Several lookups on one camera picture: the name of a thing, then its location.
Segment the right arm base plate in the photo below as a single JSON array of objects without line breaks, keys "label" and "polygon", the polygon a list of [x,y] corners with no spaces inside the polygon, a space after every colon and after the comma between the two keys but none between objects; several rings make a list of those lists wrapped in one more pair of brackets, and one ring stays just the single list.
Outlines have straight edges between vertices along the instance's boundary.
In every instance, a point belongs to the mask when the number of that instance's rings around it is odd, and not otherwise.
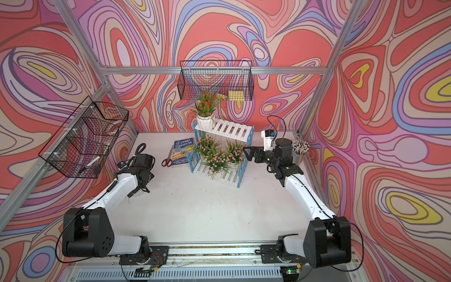
[{"label": "right arm base plate", "polygon": [[304,263],[305,259],[301,256],[291,255],[281,250],[276,244],[262,244],[254,251],[256,255],[261,257],[263,264],[276,264],[276,263]]}]

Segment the red flower potted plant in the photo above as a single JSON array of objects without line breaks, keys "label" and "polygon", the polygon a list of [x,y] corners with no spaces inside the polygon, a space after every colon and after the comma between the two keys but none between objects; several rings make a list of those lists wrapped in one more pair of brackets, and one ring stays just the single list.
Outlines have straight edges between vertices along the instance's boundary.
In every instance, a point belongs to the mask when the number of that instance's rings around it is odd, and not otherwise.
[{"label": "red flower potted plant", "polygon": [[208,91],[201,90],[194,102],[197,126],[200,130],[212,130],[216,126],[215,110],[220,106],[221,100]]}]

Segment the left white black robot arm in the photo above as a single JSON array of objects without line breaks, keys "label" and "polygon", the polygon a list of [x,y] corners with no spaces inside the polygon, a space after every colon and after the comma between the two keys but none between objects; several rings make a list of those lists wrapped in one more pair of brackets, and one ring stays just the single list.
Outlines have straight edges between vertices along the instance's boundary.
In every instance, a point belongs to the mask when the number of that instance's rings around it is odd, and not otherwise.
[{"label": "left white black robot arm", "polygon": [[129,162],[100,194],[80,208],[69,209],[63,217],[63,231],[57,240],[65,257],[87,260],[94,257],[127,257],[135,264],[147,263],[152,255],[146,236],[116,235],[109,213],[126,198],[149,193],[148,183],[155,177],[155,157],[144,153],[141,143]]}]

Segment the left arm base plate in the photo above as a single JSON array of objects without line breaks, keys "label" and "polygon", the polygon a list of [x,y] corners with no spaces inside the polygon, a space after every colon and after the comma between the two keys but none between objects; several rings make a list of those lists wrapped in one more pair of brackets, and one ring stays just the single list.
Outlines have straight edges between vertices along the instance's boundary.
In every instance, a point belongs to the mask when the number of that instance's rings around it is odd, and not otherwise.
[{"label": "left arm base plate", "polygon": [[121,255],[121,266],[156,266],[161,267],[167,263],[169,246],[150,246],[149,250],[140,251],[133,255]]}]

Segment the blue white wooden rack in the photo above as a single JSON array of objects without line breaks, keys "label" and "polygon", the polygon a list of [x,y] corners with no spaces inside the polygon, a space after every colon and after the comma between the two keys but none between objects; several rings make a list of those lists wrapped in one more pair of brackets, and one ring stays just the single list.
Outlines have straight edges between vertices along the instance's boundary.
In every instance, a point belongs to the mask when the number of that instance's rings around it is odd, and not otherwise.
[{"label": "blue white wooden rack", "polygon": [[248,164],[243,149],[254,127],[219,119],[209,130],[193,123],[194,151],[187,154],[191,173],[239,188]]}]

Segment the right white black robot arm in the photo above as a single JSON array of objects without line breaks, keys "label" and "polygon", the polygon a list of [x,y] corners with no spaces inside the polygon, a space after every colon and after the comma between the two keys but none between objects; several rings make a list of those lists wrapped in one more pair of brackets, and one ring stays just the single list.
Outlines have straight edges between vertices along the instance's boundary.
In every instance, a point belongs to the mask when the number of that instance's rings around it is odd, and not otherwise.
[{"label": "right white black robot arm", "polygon": [[304,172],[294,163],[292,141],[279,136],[276,128],[262,131],[263,146],[243,149],[248,161],[264,163],[267,172],[281,183],[301,209],[307,221],[304,236],[298,233],[281,235],[272,250],[261,246],[256,252],[263,263],[296,263],[305,259],[311,268],[331,267],[351,262],[351,223],[338,217],[319,198],[310,186]]}]

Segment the pink flower potted plant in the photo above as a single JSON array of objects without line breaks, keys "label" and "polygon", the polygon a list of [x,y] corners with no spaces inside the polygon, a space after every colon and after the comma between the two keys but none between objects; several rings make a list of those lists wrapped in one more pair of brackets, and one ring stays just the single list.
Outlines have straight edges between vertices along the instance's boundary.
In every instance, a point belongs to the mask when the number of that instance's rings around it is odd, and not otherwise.
[{"label": "pink flower potted plant", "polygon": [[208,167],[208,176],[212,180],[222,179],[230,172],[230,168],[227,167],[226,153],[221,149],[215,155],[204,159],[203,163]]},{"label": "pink flower potted plant", "polygon": [[218,143],[212,136],[204,135],[196,143],[194,151],[198,153],[201,158],[207,159],[218,152]]},{"label": "pink flower potted plant", "polygon": [[237,168],[244,162],[244,146],[243,142],[227,141],[225,155],[228,168]]}]

